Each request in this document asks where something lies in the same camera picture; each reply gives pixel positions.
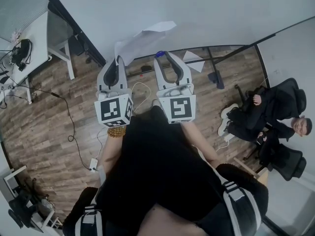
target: white sheet of paper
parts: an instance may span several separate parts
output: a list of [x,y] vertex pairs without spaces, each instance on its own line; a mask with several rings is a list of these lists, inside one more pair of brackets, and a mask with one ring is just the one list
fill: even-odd
[[166,36],[165,32],[175,26],[176,24],[173,21],[160,22],[146,28],[128,40],[116,42],[114,47],[116,65],[118,65],[117,56],[121,56],[125,65],[129,65],[140,55],[143,49],[149,48],[157,41],[163,39]]
[[[190,52],[190,51],[186,51],[184,58],[183,58],[183,62],[199,60],[199,59],[202,59],[202,58],[199,57],[198,55]],[[202,71],[204,63],[205,63],[205,61],[201,61],[201,62],[187,64],[187,66],[191,67],[192,69],[194,69],[200,73]]]

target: person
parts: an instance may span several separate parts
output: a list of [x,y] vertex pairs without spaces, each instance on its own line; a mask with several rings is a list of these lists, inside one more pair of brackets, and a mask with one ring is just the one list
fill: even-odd
[[252,97],[252,104],[245,112],[237,104],[232,104],[221,113],[223,120],[218,135],[223,136],[227,132],[254,142],[267,123],[272,125],[279,139],[288,141],[295,133],[301,137],[309,135],[313,125],[311,119],[299,117],[298,105],[306,105],[304,91],[299,89],[299,93],[297,100],[293,100],[289,95],[276,95],[273,88],[266,89],[261,95]]
[[[224,191],[208,163],[222,177],[250,191],[261,217],[266,214],[268,189],[239,168],[221,164],[216,151],[193,122],[168,124],[164,111],[158,104],[153,104],[145,114],[131,118],[124,136],[121,136],[123,128],[120,128],[121,133],[119,128],[114,129],[108,131],[100,160],[106,181],[96,199],[104,235],[137,235],[146,214],[155,205],[180,216],[187,223],[194,223],[197,226],[194,228],[201,230],[202,235],[233,235],[230,221],[221,229],[211,227],[213,232],[205,233],[199,227],[199,222],[222,202]],[[83,203],[92,198],[85,196]],[[65,236],[74,235],[75,222],[82,215],[78,211],[84,210],[77,205],[63,224]]]

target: black buckle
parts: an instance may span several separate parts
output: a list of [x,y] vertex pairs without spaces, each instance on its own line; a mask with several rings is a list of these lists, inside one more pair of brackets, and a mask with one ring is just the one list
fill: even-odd
[[225,183],[223,184],[223,187],[225,188],[226,193],[230,193],[230,192],[232,192],[232,191],[235,191],[235,190],[239,189],[238,184],[237,184],[236,182],[233,182],[233,181],[227,181],[227,182],[225,182]]

